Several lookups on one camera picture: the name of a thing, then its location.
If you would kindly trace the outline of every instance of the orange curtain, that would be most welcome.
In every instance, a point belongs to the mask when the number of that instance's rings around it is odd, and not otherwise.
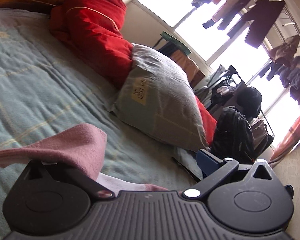
[[[287,155],[293,147],[300,140],[300,116],[294,122],[294,124],[290,127],[289,132],[284,137],[283,141],[279,143],[277,148],[274,150],[274,154],[271,157],[270,162],[275,163],[280,161]]]

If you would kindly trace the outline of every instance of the window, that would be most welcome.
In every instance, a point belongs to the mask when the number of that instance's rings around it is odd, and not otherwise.
[[[273,144],[276,146],[300,115],[300,106],[290,97],[288,90],[283,88],[279,76],[276,75],[268,81],[267,74],[263,78],[257,75],[269,57],[262,45],[255,49],[244,42],[248,28],[241,30],[242,33],[238,33],[240,35],[235,40],[227,36],[227,32],[240,19],[240,15],[236,15],[224,31],[217,29],[218,24],[207,30],[202,26],[225,0],[218,5],[204,4],[198,9],[191,5],[192,1],[136,0],[134,3],[157,15],[168,31],[181,37],[181,41],[184,41],[192,52],[209,62],[212,70],[216,70],[220,64],[226,68],[233,65],[247,85],[261,92],[262,110],[274,131]]]
[[[183,16],[192,10],[193,0],[139,0],[139,3],[173,27]]]

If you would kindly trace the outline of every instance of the ribbed plastic surface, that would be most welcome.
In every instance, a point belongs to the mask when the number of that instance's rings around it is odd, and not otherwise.
[[[177,192],[121,192],[112,201],[96,203],[87,218],[68,232],[24,236],[13,232],[8,240],[289,240],[284,232],[270,236],[243,236],[213,221],[199,202],[181,199]]]

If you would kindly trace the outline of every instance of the floor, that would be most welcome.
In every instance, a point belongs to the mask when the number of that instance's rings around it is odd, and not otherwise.
[[[291,184],[294,188],[295,210],[287,232],[295,240],[300,240],[300,144],[274,168],[274,171],[283,185]]]

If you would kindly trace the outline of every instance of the pink towel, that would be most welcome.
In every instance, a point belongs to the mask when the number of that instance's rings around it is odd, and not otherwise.
[[[47,163],[63,162],[96,180],[101,174],[106,142],[106,133],[91,124],[82,123],[29,146],[0,150],[0,167],[4,168],[13,163],[28,163],[33,159]],[[104,174],[97,182],[116,194],[120,190],[166,190],[155,185],[126,182]]]

